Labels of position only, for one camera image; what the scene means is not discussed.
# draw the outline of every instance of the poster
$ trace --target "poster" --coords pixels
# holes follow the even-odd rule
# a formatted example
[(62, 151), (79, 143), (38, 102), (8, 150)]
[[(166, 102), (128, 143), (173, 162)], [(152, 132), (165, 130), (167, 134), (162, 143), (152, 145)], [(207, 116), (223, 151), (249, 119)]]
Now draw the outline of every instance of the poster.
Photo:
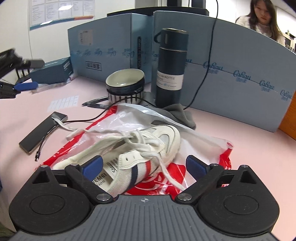
[(29, 0), (30, 30), (50, 24), (93, 19), (95, 0)]

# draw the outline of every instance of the black cable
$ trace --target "black cable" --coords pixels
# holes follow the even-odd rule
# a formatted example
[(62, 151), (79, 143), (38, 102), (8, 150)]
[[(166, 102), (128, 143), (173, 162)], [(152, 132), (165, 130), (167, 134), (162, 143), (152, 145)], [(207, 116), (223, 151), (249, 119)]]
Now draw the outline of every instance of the black cable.
[[(139, 97), (126, 97), (124, 99), (121, 99), (121, 100), (118, 100), (118, 101), (115, 101), (113, 104), (109, 105), (102, 113), (100, 113), (98, 116), (94, 117), (94, 118), (91, 118), (91, 119), (87, 119), (87, 120), (67, 120), (67, 121), (64, 121), (63, 123), (73, 123), (73, 122), (87, 122), (87, 121), (93, 121), (97, 118), (99, 118), (102, 114), (104, 114), (107, 110), (109, 110), (112, 106), (114, 106), (115, 104), (119, 103), (119, 102), (122, 102), (124, 100), (128, 100), (128, 99), (140, 99), (144, 102), (146, 102), (147, 104), (151, 105), (152, 107), (155, 107), (157, 108), (154, 104), (150, 103), (149, 101), (145, 100), (145, 99), (142, 99), (142, 98), (139, 98)], [(42, 145), (46, 139), (46, 137), (49, 135), (46, 134), (42, 139), (41, 139), (41, 142), (40, 142), (40, 145), (39, 145), (39, 148), (38, 148), (38, 151), (36, 152), (36, 155), (35, 155), (35, 161), (38, 161), (39, 157), (40, 157), (40, 153), (41, 153), (41, 148), (42, 148)]]
[(210, 59), (211, 59), (211, 52), (212, 52), (212, 45), (213, 45), (213, 34), (214, 34), (214, 28), (215, 28), (215, 25), (216, 25), (216, 21), (217, 21), (217, 19), (218, 19), (218, 10), (219, 10), (218, 0), (216, 0), (216, 2), (217, 2), (217, 15), (216, 15), (216, 18), (215, 18), (215, 21), (214, 21), (214, 24), (213, 24), (213, 28), (212, 28), (211, 44), (210, 44), (210, 50), (209, 50), (209, 59), (208, 59), (208, 65), (207, 65), (207, 72), (206, 72), (206, 74), (205, 74), (205, 76), (204, 76), (204, 78), (203, 78), (201, 84), (200, 84), (199, 87), (197, 88), (197, 91), (195, 92), (192, 101), (190, 102), (190, 104), (189, 104), (188, 106), (186, 106), (186, 107), (184, 108), (184, 110), (187, 109), (188, 107), (190, 107), (190, 106), (192, 105), (192, 103), (194, 102), (195, 97), (196, 97), (198, 91), (200, 90), (202, 84), (204, 83), (204, 81), (205, 81), (205, 79), (206, 79), (206, 77), (207, 77), (207, 74), (208, 74), (208, 72), (209, 72), (209, 68), (210, 68)]
[(122, 102), (123, 100), (128, 100), (128, 99), (140, 99), (142, 101), (145, 101), (147, 104), (151, 105), (152, 107), (155, 107), (157, 108), (154, 104), (151, 104), (149, 101), (145, 100), (145, 99), (142, 99), (142, 98), (139, 98), (139, 97), (127, 97), (127, 98), (124, 98), (124, 99), (121, 99), (121, 100), (118, 100), (118, 101), (115, 101), (113, 104), (109, 105), (101, 114), (99, 114), (98, 116), (94, 117), (94, 118), (91, 118), (91, 119), (88, 119), (88, 120), (68, 120), (68, 121), (64, 121), (63, 123), (72, 123), (72, 122), (87, 122), (87, 121), (93, 121), (97, 118), (99, 118), (102, 114), (104, 114), (107, 110), (109, 110), (113, 105), (119, 103), (119, 102)]

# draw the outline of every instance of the woman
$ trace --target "woman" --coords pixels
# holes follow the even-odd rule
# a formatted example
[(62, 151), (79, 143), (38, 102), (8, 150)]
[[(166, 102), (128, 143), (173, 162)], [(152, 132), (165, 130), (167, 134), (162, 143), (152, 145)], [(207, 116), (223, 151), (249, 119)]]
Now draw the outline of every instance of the woman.
[(276, 10), (272, 2), (270, 0), (251, 0), (250, 8), (250, 13), (247, 16), (239, 17), (235, 23), (255, 30), (285, 46), (285, 37), (277, 25)]

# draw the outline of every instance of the smartphone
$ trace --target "smartphone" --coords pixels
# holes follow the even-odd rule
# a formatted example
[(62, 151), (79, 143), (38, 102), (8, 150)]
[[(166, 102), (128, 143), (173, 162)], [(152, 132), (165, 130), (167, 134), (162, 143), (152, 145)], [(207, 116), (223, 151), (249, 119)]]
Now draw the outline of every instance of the smartphone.
[(53, 112), (49, 117), (42, 121), (34, 130), (32, 130), (20, 143), (20, 147), (27, 153), (31, 154), (32, 151), (39, 146), (44, 136), (48, 137), (58, 126), (52, 119), (57, 118), (61, 121), (67, 120), (68, 116), (59, 112)]

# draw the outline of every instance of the sneaker tongue label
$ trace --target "sneaker tongue label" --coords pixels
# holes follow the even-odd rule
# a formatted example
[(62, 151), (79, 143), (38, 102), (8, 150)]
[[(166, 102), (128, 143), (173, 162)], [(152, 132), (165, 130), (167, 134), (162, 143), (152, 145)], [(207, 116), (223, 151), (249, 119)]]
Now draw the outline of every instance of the sneaker tongue label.
[(118, 158), (110, 160), (104, 163), (103, 169), (107, 172), (107, 174), (112, 178), (115, 179), (115, 176), (118, 171)]
[(112, 178), (104, 170), (93, 180), (93, 183), (104, 191), (108, 190), (111, 182)]

